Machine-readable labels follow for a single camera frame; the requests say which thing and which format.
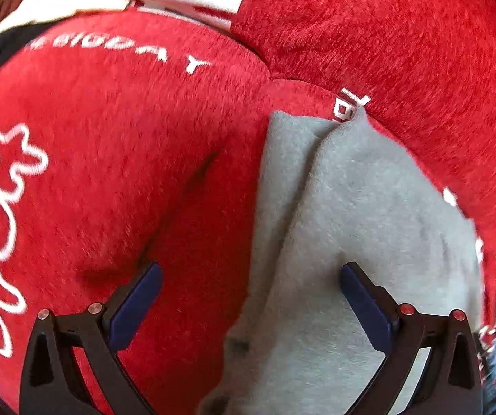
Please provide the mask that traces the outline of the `red printed bed blanket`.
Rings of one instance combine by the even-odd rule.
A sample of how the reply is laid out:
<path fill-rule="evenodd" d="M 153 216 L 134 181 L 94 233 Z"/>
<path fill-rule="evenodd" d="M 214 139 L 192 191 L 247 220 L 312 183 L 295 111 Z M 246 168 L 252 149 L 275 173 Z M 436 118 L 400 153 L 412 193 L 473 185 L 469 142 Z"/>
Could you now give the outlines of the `red printed bed blanket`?
<path fill-rule="evenodd" d="M 131 0 L 28 43 L 0 68 L 0 413 L 21 414 L 41 310 L 104 303 L 155 262 L 117 356 L 153 414 L 202 414 L 248 296 L 270 119 L 357 110 L 475 226 L 496 414 L 496 0 Z"/>

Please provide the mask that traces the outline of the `cream cloth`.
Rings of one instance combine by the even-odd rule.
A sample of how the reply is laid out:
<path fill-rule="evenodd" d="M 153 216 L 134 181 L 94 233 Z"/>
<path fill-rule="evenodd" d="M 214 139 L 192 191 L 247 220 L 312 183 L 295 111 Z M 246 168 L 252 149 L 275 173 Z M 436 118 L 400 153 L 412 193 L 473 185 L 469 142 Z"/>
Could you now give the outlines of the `cream cloth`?
<path fill-rule="evenodd" d="M 0 34 L 23 25 L 60 21 L 80 13 L 123 11 L 131 0 L 22 0 L 0 22 Z"/>

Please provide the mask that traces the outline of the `grey small garment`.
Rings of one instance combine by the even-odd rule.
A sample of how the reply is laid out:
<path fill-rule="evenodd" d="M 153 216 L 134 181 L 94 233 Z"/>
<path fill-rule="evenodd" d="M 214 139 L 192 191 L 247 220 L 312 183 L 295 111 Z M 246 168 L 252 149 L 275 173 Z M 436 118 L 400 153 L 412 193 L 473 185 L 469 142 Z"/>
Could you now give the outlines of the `grey small garment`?
<path fill-rule="evenodd" d="M 483 317 L 473 222 L 364 110 L 344 123 L 277 111 L 257 192 L 248 296 L 202 414 L 342 414 L 381 363 L 340 290 L 358 263 L 422 313 Z"/>

